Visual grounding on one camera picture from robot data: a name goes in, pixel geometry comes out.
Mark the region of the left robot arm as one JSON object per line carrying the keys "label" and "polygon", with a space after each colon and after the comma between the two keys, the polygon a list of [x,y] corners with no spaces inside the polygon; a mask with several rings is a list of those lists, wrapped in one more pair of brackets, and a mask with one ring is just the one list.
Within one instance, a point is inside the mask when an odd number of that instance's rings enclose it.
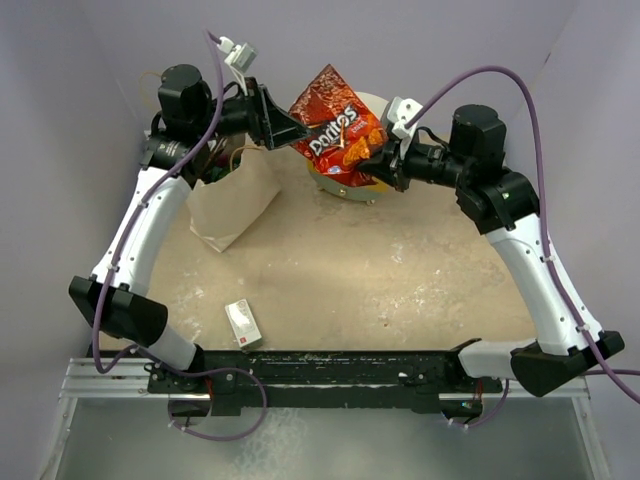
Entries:
{"label": "left robot arm", "polygon": [[165,70],[158,88],[160,110],[144,145],[134,195],[107,252],[86,277],[76,276],[69,295],[92,329],[92,351],[102,334],[130,341],[172,367],[170,378],[184,392],[202,387],[206,369],[194,342],[169,324],[166,306],[148,298],[151,273],[173,218],[207,168],[209,144],[247,134],[275,150],[308,138],[308,127],[272,100],[253,77],[238,91],[210,89],[188,64]]}

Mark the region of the green snack bag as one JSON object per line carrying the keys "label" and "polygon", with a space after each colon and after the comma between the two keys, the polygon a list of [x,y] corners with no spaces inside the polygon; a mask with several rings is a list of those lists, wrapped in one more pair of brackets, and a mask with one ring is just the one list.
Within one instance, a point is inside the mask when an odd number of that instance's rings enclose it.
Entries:
{"label": "green snack bag", "polygon": [[234,167],[226,165],[214,165],[204,176],[204,183],[218,182],[233,171]]}

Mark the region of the red chips bag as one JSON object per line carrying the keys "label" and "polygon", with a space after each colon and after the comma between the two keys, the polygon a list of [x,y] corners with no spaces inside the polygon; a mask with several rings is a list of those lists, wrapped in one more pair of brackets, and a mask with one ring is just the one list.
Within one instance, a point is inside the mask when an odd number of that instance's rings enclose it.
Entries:
{"label": "red chips bag", "polygon": [[289,109],[289,115],[311,130],[294,144],[313,171],[346,187],[368,187],[377,181],[357,166],[382,150],[387,134],[338,71],[326,65]]}

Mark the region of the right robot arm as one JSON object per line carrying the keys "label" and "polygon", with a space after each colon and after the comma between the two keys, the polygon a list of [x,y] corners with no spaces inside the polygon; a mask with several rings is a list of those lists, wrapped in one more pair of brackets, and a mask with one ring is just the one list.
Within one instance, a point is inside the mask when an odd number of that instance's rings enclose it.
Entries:
{"label": "right robot arm", "polygon": [[446,383],[467,391],[480,377],[513,379],[543,397],[621,352],[617,331],[604,329],[582,302],[551,243],[541,232],[539,198],[531,182],[504,164],[506,125],[483,105],[453,114],[449,141],[423,143],[405,122],[420,105],[399,97],[381,116],[388,140],[358,169],[398,191],[411,181],[454,189],[456,203],[498,253],[534,322],[524,342],[474,340],[445,366]]}

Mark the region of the white paper bag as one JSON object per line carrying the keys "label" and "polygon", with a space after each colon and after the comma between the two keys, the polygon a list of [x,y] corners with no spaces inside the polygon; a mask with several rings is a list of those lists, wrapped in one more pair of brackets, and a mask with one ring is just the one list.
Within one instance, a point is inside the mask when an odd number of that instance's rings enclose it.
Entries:
{"label": "white paper bag", "polygon": [[205,174],[219,154],[209,144],[234,136],[219,135],[222,103],[213,97],[199,70],[181,64],[167,69],[158,89],[161,109],[151,125],[138,183],[144,192],[131,235],[130,255],[155,254],[183,204],[191,229],[216,251],[224,251],[266,209],[280,185],[257,157],[215,183]]}

